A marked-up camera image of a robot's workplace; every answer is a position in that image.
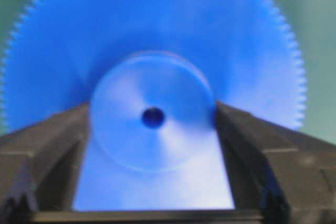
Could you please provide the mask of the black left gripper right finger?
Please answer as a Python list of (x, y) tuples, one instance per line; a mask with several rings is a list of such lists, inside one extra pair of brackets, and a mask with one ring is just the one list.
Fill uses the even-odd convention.
[(335, 223), (335, 145), (217, 102), (234, 203), (262, 223)]

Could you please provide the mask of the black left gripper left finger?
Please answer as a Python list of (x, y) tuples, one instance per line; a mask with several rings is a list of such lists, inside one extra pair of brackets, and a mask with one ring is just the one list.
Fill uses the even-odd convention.
[(87, 104), (1, 136), (1, 223), (70, 210), (88, 138)]

